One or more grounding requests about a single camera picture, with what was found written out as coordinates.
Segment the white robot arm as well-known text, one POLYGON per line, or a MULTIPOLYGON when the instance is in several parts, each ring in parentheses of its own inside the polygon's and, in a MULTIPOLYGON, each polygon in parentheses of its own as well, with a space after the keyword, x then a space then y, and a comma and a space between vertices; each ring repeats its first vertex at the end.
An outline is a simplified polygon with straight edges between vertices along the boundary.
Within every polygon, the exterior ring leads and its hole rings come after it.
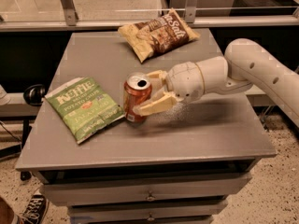
POLYGON ((277 60, 258 43, 238 38, 223 56, 174 65, 148 74, 154 93, 134 106, 140 116, 191 103, 209 93, 233 94, 256 86, 299 126, 299 74, 277 60))

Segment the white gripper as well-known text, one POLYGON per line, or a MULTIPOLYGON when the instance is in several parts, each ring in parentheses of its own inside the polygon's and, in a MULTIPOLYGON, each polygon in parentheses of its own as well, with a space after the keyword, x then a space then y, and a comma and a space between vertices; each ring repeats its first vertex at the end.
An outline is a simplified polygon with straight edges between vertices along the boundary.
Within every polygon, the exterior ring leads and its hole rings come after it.
POLYGON ((139 116, 167 111, 179 102, 187 104, 199 100, 204 94, 203 76, 195 63, 177 64, 168 72, 156 70, 147 73, 147 77, 155 94, 133 107, 134 113, 139 116))

